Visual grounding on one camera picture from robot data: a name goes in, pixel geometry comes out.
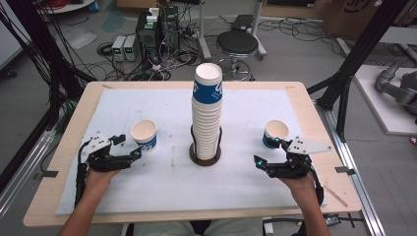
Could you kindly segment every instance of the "round stool seat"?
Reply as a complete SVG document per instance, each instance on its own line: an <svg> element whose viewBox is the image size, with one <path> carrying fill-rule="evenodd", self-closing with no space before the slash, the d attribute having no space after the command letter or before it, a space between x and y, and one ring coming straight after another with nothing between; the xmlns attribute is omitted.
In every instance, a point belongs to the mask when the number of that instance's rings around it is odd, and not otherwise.
<svg viewBox="0 0 417 236"><path fill-rule="evenodd" d="M248 57L257 51L258 41L245 31L226 31L218 36L217 48L229 56Z"/></svg>

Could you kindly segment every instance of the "human arm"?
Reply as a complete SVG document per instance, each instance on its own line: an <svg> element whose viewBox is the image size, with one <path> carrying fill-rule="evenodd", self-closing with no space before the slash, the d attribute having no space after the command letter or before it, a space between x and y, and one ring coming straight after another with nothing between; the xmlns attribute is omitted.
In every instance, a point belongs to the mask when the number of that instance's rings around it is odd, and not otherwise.
<svg viewBox="0 0 417 236"><path fill-rule="evenodd" d="M280 179L291 190L292 197L304 216L308 236L330 235L317 200L313 177L308 174L301 179Z"/></svg>
<svg viewBox="0 0 417 236"><path fill-rule="evenodd" d="M83 197L74 208L64 227L62 227L59 236L83 236L88 234L95 209L99 205L101 197L106 192L111 178L119 172L120 170L96 172L91 168L89 169Z"/></svg>

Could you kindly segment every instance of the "white paper sheet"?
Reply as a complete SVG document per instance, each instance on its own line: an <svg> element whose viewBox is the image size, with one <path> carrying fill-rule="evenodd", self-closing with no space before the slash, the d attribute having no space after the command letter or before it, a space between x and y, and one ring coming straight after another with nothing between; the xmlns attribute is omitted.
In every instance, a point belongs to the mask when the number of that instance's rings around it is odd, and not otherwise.
<svg viewBox="0 0 417 236"><path fill-rule="evenodd" d="M107 89L89 122L83 142L100 131L106 137L126 134L112 154L136 148L131 126L142 119L156 124L157 144L151 152L112 181L97 212L172 211L296 206L286 186L255 167L254 154L283 162L284 151L262 144L267 121L289 127L288 140L301 136L285 90L223 90L221 158L210 167L189 157L192 91L188 89ZM68 175L58 214L74 207L77 159Z"/></svg>

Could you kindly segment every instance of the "electronic equipment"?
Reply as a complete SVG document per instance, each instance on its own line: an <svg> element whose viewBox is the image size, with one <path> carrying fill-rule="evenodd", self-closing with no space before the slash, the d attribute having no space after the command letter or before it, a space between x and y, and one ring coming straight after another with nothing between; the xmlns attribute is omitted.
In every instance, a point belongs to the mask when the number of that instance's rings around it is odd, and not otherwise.
<svg viewBox="0 0 417 236"><path fill-rule="evenodd" d="M293 6L293 7L314 7L316 0L268 0L269 5Z"/></svg>
<svg viewBox="0 0 417 236"><path fill-rule="evenodd" d="M159 17L159 8L149 8L149 12L154 16L154 17Z"/></svg>
<svg viewBox="0 0 417 236"><path fill-rule="evenodd" d="M123 49L123 45L125 44L126 36L117 36L116 40L113 42L111 46L111 50L113 51L113 57L116 61L125 61L125 50Z"/></svg>
<svg viewBox="0 0 417 236"><path fill-rule="evenodd" d="M126 37L125 44L123 46L125 50L126 60L136 61L139 57L139 44L138 39L134 35Z"/></svg>
<svg viewBox="0 0 417 236"><path fill-rule="evenodd" d="M164 34L165 48L174 52L180 49L180 33L178 29L178 7L168 6L162 11L162 32Z"/></svg>
<svg viewBox="0 0 417 236"><path fill-rule="evenodd" d="M251 26L253 19L254 15L239 15L233 22L232 29L246 31L246 29Z"/></svg>
<svg viewBox="0 0 417 236"><path fill-rule="evenodd" d="M180 3L200 5L200 0L172 0L172 2L180 2Z"/></svg>
<svg viewBox="0 0 417 236"><path fill-rule="evenodd" d="M151 16L151 12L141 12L138 17L138 24L136 26L136 35L140 44L141 52L144 51L147 61L152 64L160 64L162 27L160 17L157 17L156 22L148 22L147 18Z"/></svg>

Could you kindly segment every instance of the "human hand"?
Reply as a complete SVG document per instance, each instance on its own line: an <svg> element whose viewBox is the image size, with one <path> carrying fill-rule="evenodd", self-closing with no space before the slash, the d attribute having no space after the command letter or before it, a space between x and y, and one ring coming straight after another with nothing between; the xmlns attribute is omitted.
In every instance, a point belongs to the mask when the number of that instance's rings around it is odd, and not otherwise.
<svg viewBox="0 0 417 236"><path fill-rule="evenodd" d="M301 179L279 179L291 190L292 197L297 205L305 207L317 207L318 200L313 176L308 174Z"/></svg>
<svg viewBox="0 0 417 236"><path fill-rule="evenodd" d="M98 204L110 185L110 180L119 172L120 170L97 172L90 168L82 200L94 201Z"/></svg>

